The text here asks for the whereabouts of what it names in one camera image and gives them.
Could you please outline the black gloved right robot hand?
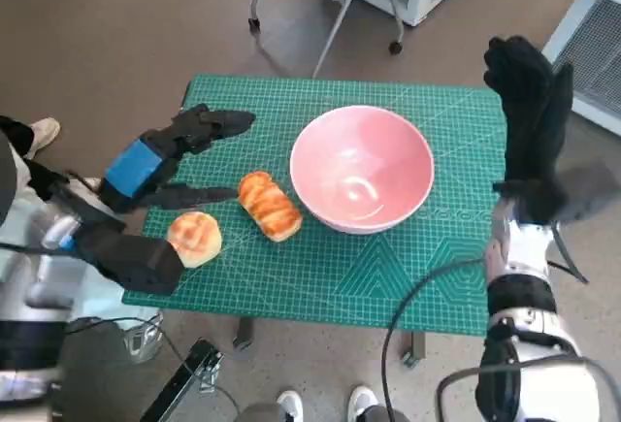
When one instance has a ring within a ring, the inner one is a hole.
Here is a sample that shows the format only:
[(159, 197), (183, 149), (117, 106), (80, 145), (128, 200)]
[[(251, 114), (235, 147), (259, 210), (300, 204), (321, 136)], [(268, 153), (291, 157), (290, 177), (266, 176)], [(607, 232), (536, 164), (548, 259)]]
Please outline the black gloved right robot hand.
[(519, 220), (547, 225), (567, 203), (556, 176), (572, 111), (573, 65), (554, 69), (526, 38), (494, 37), (483, 55), (484, 82), (507, 122), (505, 176), (493, 191), (518, 203)]

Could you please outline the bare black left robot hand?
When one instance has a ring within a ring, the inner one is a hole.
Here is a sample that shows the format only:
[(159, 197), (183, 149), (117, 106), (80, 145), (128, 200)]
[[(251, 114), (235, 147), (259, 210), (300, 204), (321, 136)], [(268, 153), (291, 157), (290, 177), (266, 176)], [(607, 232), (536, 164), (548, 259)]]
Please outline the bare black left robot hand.
[(208, 150), (212, 143), (241, 135), (256, 115), (243, 111), (212, 111), (199, 104), (172, 118), (162, 129), (150, 129), (131, 143), (101, 180), (99, 199), (117, 213), (159, 207), (185, 210), (238, 197), (229, 187), (193, 188), (172, 183), (186, 153)]

